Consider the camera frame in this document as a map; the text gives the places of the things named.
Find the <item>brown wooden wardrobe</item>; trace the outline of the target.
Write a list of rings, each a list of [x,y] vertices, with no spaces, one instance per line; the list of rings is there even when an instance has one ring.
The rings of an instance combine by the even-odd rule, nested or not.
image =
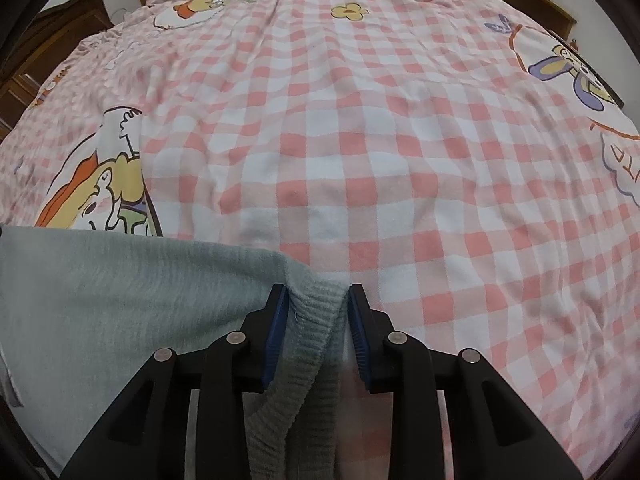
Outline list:
[[[68,0],[40,12],[1,70],[1,135],[11,132],[81,40],[112,26],[103,0]]]

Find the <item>grey-green knit pants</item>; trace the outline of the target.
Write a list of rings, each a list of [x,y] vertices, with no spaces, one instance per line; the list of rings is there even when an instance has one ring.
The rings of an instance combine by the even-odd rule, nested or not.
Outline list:
[[[61,471],[157,349],[237,330],[274,285],[291,311],[276,377],[246,404],[257,479],[334,475],[347,287],[280,252],[115,232],[1,231],[1,392]]]

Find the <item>pink checkered cartoon bedsheet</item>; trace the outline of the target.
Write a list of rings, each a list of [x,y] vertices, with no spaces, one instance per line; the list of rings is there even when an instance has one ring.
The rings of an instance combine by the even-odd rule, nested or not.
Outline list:
[[[639,417],[639,133],[501,0],[151,0],[1,144],[5,226],[280,252],[478,350],[585,477]],[[330,479],[381,479],[392,399],[343,342]]]

